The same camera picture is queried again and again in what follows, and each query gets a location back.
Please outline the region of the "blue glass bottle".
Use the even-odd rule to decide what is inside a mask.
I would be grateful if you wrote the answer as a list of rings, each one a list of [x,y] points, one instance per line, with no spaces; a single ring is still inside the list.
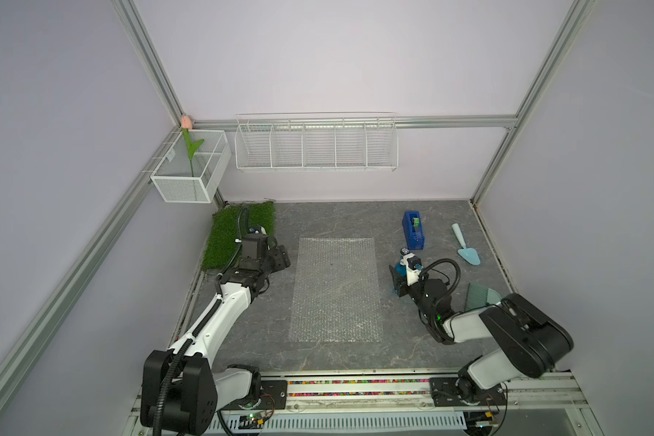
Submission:
[[[413,256],[407,248],[401,249],[401,258],[398,263],[391,269],[393,287],[398,297],[408,294],[407,268],[408,260]]]

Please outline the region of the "clear bubble wrap sheet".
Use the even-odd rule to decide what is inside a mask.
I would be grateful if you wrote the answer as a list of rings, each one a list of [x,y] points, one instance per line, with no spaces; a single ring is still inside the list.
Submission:
[[[372,238],[299,241],[289,340],[378,343],[381,296]]]

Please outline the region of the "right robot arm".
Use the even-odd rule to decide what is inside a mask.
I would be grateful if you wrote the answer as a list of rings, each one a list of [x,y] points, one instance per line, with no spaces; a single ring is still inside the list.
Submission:
[[[431,384],[432,397],[477,405],[502,384],[523,376],[539,379],[569,354],[574,341],[559,323],[519,294],[468,312],[452,310],[453,285],[430,278],[432,267],[390,266],[395,292],[415,303],[420,321],[432,338],[455,345],[485,338],[497,348],[459,370],[455,381]]]

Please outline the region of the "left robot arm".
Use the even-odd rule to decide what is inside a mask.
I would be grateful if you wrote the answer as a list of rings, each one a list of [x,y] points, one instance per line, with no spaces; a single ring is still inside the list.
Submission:
[[[154,435],[202,435],[226,406],[261,401],[257,368],[237,364],[214,372],[213,364],[242,313],[268,289],[271,274],[291,261],[271,235],[250,233],[239,244],[236,267],[218,274],[205,310],[176,342],[145,360],[140,421]]]

